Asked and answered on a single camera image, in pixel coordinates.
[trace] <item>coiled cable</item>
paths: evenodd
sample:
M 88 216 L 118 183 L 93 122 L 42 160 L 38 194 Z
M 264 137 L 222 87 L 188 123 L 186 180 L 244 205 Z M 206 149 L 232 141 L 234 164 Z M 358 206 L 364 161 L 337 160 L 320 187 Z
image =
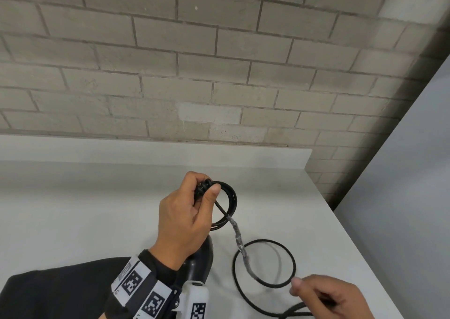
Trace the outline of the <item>coiled cable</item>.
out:
M 211 225 L 211 230 L 217 230 L 222 228 L 227 222 L 230 222 L 233 225 L 233 229 L 234 232 L 236 233 L 236 244 L 238 246 L 238 251 L 236 252 L 236 254 L 234 254 L 233 257 L 233 263 L 232 263 L 232 274 L 233 274 L 233 279 L 234 279 L 234 283 L 236 284 L 236 288 L 238 289 L 239 294 L 242 296 L 242 298 L 245 300 L 245 302 L 247 304 L 249 304 L 253 309 L 255 309 L 256 311 L 258 311 L 259 313 L 269 316 L 269 317 L 273 317 L 273 318 L 279 318 L 279 319 L 286 319 L 288 317 L 301 317 L 301 316 L 312 316 L 311 312 L 297 312 L 298 310 L 305 308 L 306 305 L 304 302 L 300 302 L 294 306 L 291 306 L 290 308 L 288 308 L 286 311 L 284 311 L 283 313 L 272 313 L 272 312 L 268 312 L 263 310 L 262 308 L 256 306 L 254 303 L 252 303 L 250 301 L 250 299 L 244 294 L 244 292 L 242 291 L 242 288 L 239 285 L 238 282 L 238 278 L 236 276 L 236 259 L 239 255 L 239 253 L 242 254 L 243 260 L 244 260 L 244 265 L 245 268 L 247 270 L 247 272 L 250 274 L 250 276 L 252 278 L 254 278 L 258 283 L 260 283 L 263 286 L 266 286 L 268 288 L 282 288 L 287 286 L 290 282 L 291 279 L 295 276 L 295 272 L 296 272 L 296 264 L 295 264 L 295 259 L 294 256 L 292 255 L 292 253 L 289 251 L 288 248 L 286 248 L 284 245 L 282 245 L 279 242 L 273 241 L 273 240 L 269 240 L 269 239 L 258 239 L 258 240 L 254 240 L 251 241 L 249 243 L 243 244 L 242 243 L 242 237 L 241 237 L 241 233 L 239 231 L 239 227 L 238 224 L 236 223 L 236 221 L 232 218 L 232 215 L 234 214 L 234 212 L 236 211 L 236 207 L 238 205 L 238 200 L 237 200 L 237 196 L 236 196 L 236 192 L 233 190 L 233 188 L 231 186 L 229 186 L 227 183 L 223 183 L 223 182 L 217 182 L 217 181 L 212 181 L 210 179 L 207 179 L 203 182 L 201 182 L 197 188 L 194 191 L 194 200 L 199 199 L 200 197 L 202 197 L 206 190 L 208 190 L 212 185 L 214 184 L 220 184 L 222 187 L 222 190 L 227 194 L 228 196 L 228 200 L 229 200 L 229 207 L 228 210 L 225 211 L 220 204 L 216 201 L 214 204 L 216 204 L 217 208 L 219 208 L 219 210 L 222 212 L 222 214 L 224 215 L 224 217 L 222 217 L 222 219 L 220 219 L 219 221 L 217 221 L 216 223 L 213 223 Z M 258 242 L 267 242 L 267 243 L 272 243 L 275 244 L 279 247 L 281 247 L 282 249 L 284 249 L 284 251 L 289 255 L 289 257 L 292 260 L 292 274 L 289 277 L 288 280 L 282 282 L 282 283 L 268 283 L 265 282 L 263 280 L 261 280 L 258 276 L 256 276 L 256 274 L 251 270 L 250 267 L 250 262 L 249 262 L 249 256 L 247 255 L 247 251 L 245 250 L 245 247 L 254 244 L 254 243 L 258 243 Z M 332 300 L 323 300 L 321 299 L 322 302 L 327 305 L 327 306 L 334 306 L 335 302 Z

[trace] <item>wrist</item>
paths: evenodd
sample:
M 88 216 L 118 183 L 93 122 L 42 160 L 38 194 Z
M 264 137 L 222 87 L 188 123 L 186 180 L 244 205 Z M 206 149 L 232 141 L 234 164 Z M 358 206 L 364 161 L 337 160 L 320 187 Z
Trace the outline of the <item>wrist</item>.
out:
M 177 271 L 183 265 L 185 257 L 181 256 L 178 249 L 172 249 L 156 242 L 149 252 L 163 265 Z

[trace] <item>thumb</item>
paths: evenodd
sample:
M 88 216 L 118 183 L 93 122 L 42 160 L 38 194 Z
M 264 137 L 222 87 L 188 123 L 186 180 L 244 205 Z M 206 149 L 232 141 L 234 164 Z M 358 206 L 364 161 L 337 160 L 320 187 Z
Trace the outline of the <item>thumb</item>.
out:
M 197 215 L 197 221 L 200 225 L 209 225 L 212 223 L 212 209 L 214 208 L 214 202 L 217 199 L 222 187 L 220 184 L 212 185 L 202 197 L 202 203 L 200 204 L 199 213 Z
M 335 316 L 329 311 L 328 308 L 320 301 L 314 289 L 304 282 L 302 279 L 294 277 L 291 279 L 291 289 L 289 293 L 294 296 L 298 296 L 305 305 L 309 308 L 312 315 L 316 319 L 334 319 Z

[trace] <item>gray wall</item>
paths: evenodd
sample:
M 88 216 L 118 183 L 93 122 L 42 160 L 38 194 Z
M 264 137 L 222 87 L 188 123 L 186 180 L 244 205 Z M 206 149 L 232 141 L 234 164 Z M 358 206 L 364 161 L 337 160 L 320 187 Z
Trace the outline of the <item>gray wall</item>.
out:
M 335 211 L 405 318 L 450 315 L 450 58 Z

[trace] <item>brick wall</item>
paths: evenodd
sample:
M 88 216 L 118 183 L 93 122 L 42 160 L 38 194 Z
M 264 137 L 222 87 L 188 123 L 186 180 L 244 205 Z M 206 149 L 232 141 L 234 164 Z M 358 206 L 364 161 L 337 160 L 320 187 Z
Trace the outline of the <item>brick wall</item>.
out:
M 332 201 L 450 52 L 450 0 L 0 0 L 0 133 L 312 148 Z

